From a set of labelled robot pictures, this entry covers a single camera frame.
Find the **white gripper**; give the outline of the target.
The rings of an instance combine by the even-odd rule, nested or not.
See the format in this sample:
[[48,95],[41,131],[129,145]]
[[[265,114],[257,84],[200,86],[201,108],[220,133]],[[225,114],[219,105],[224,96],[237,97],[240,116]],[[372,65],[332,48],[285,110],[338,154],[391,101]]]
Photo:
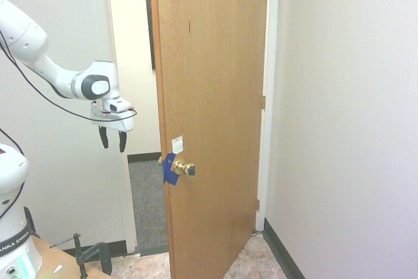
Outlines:
[[107,128],[118,130],[120,152],[124,152],[127,144],[127,133],[133,129],[133,112],[91,112],[92,123],[99,126],[99,136],[104,149],[109,147]]

